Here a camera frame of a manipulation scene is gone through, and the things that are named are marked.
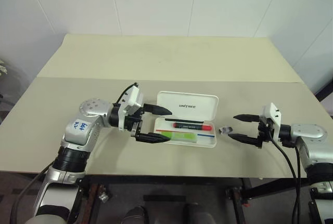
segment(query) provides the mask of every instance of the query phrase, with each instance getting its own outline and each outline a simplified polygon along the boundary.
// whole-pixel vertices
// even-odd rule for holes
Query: tabletop
[[[266,38],[93,35],[90,42],[89,38],[67,35],[0,125],[0,170],[39,172],[56,157],[65,126],[82,101],[98,97],[115,102],[133,82],[139,83],[146,103],[156,103],[162,90],[218,96],[215,128],[232,126],[236,133],[255,137],[255,123],[233,116],[260,114],[264,105],[273,102],[280,108],[282,123],[322,125],[332,136],[332,119]],[[155,116],[145,114],[142,132],[152,131],[154,120]],[[296,167],[294,150],[283,149]],[[147,144],[116,128],[101,131],[86,171],[94,175],[291,177],[286,161],[271,143],[257,149],[218,135],[212,149]]]

